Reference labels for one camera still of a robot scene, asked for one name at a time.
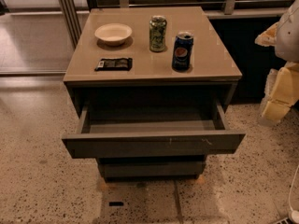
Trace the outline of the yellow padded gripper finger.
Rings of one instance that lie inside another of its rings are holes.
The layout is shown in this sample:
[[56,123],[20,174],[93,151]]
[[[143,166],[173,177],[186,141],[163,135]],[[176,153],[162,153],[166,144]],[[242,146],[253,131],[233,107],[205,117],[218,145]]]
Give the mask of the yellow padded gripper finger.
[[277,22],[272,24],[269,28],[255,38],[255,43],[263,47],[274,47],[277,43],[277,28]]

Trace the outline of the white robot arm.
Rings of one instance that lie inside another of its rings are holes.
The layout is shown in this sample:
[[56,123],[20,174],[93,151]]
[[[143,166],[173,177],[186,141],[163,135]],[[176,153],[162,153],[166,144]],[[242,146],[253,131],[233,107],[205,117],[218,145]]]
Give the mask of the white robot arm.
[[259,110],[259,123],[274,126],[299,100],[299,0],[294,1],[278,22],[259,34],[255,43],[272,46],[276,56],[286,61],[279,70],[270,70]]

